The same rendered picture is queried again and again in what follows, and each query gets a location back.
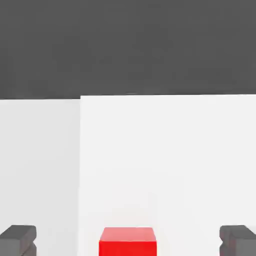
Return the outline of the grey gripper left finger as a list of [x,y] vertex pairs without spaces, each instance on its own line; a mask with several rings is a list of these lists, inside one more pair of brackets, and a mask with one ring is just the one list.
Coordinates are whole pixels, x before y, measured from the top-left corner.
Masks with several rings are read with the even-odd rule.
[[0,234],[0,256],[37,256],[34,225],[11,225]]

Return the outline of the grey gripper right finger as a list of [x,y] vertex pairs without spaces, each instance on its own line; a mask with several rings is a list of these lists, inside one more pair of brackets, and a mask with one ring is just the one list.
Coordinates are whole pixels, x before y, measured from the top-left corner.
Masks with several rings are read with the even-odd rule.
[[245,225],[222,225],[219,256],[256,256],[256,234]]

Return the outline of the small red cube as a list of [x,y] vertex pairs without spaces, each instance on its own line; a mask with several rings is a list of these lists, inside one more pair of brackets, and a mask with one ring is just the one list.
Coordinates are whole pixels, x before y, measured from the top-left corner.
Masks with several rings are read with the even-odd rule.
[[98,256],[157,256],[151,227],[106,227],[99,239]]

